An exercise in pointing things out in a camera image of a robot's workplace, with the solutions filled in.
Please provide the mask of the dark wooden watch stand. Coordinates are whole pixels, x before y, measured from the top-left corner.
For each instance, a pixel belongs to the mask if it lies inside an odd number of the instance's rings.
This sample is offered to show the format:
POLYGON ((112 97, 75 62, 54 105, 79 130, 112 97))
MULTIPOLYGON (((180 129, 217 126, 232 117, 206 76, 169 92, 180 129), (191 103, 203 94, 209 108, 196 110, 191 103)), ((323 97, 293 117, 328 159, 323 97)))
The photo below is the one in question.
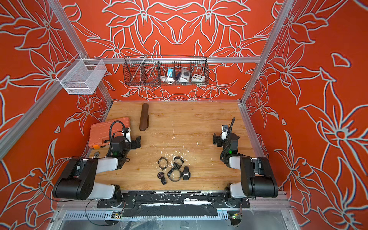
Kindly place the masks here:
POLYGON ((149 127, 149 120, 150 120, 149 104, 144 103, 142 105, 141 115, 140 115, 140 124, 139 124, 140 131, 145 131, 149 127))

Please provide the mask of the black watch placed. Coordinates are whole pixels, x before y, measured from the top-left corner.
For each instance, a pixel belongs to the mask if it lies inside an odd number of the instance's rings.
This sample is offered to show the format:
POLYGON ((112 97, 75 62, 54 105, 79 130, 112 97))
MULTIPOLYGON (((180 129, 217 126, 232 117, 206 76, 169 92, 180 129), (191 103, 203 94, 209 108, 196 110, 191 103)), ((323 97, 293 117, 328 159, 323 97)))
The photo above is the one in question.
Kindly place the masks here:
POLYGON ((176 156, 173 160, 173 166, 175 169, 180 169, 184 164, 184 160, 180 156, 176 156))

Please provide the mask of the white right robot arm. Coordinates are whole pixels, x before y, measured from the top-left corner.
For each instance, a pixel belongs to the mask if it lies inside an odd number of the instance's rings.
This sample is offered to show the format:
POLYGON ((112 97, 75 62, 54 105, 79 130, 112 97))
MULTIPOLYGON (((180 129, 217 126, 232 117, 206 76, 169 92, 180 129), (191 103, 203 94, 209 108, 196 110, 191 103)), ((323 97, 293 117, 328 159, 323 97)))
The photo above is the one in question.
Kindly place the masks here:
POLYGON ((229 168, 240 170, 241 175, 240 182, 226 186, 224 198, 276 198, 279 188, 268 158, 239 153, 240 137, 232 132, 234 123, 235 118, 230 125, 222 125, 219 135, 213 135, 213 144, 222 148, 220 161, 229 168))

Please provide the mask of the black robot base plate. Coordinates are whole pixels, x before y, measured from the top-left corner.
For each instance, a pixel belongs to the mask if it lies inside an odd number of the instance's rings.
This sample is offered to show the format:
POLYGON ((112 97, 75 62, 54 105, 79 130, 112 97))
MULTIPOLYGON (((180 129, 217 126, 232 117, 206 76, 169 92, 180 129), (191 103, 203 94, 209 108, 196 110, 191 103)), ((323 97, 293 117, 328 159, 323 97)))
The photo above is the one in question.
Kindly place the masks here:
POLYGON ((225 191, 123 191, 122 202, 99 199, 97 208, 122 211, 124 217, 224 217, 249 208, 249 198, 225 191))

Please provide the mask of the black slim round watch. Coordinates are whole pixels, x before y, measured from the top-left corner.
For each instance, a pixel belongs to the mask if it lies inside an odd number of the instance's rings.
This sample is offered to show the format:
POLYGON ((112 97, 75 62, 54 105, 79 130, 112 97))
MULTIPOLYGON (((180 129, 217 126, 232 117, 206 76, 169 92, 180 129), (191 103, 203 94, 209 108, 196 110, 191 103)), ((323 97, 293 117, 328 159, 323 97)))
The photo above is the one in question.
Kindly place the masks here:
POLYGON ((158 166, 159 168, 163 171, 165 170, 167 167, 168 167, 169 163, 168 163, 168 160, 165 158, 165 157, 161 157, 159 160, 158 160, 158 166))

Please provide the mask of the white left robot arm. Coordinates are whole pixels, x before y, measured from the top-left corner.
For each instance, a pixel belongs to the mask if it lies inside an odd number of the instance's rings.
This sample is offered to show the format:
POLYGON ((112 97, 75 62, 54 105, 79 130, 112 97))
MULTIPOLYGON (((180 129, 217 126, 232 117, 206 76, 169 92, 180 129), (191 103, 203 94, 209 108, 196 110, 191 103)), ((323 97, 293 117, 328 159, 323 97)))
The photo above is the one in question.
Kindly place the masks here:
POLYGON ((95 181, 96 175, 119 170, 129 161, 131 150, 141 147, 141 137, 131 139, 128 117, 111 122, 108 130, 109 149, 104 158, 71 158, 57 180, 52 195, 55 198, 86 200, 104 199, 121 203, 120 186, 95 181))

